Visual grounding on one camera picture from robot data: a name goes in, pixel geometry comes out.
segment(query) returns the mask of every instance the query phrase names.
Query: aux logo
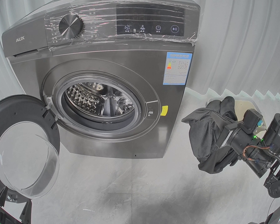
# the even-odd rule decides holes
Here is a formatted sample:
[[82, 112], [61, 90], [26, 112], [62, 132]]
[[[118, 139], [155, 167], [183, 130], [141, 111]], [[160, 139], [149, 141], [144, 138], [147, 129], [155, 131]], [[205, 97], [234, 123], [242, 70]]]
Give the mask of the aux logo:
[[21, 36], [21, 37], [17, 38], [17, 40], [15, 42], [19, 42], [21, 40], [25, 40], [24, 36]]

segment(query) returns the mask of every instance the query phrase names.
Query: energy label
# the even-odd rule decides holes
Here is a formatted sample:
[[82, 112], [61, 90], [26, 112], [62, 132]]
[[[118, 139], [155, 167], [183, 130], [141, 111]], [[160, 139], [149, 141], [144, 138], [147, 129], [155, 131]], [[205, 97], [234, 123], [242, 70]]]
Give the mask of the energy label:
[[167, 52], [163, 84], [185, 85], [192, 53]]

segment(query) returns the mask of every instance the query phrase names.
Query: marble floor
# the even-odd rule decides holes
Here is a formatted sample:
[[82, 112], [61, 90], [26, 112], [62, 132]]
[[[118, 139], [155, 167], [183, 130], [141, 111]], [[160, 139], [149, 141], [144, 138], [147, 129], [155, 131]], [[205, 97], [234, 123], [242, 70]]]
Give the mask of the marble floor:
[[[224, 96], [232, 95], [225, 91]], [[33, 200], [32, 224], [247, 224], [265, 220], [272, 198], [261, 179], [244, 162], [219, 174], [198, 170], [181, 119], [208, 99], [186, 89], [163, 159], [111, 159], [60, 149], [60, 171], [47, 195]], [[280, 96], [252, 97], [266, 123], [280, 112]], [[280, 205], [274, 200], [270, 212]], [[23, 204], [6, 203], [19, 217]]]

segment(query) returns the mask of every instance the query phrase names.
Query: control knob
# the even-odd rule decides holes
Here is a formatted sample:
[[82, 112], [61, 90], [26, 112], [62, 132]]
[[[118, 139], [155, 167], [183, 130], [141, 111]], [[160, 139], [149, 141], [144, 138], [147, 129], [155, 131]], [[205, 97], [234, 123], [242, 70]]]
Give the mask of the control knob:
[[65, 15], [59, 23], [59, 32], [65, 38], [75, 38], [82, 28], [82, 20], [74, 14]]

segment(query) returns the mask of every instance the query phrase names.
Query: display panel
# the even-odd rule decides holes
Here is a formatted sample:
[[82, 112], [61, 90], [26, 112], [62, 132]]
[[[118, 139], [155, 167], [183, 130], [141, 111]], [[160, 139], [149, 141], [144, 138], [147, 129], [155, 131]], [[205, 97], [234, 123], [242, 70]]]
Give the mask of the display panel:
[[117, 35], [184, 35], [184, 9], [160, 4], [118, 4]]

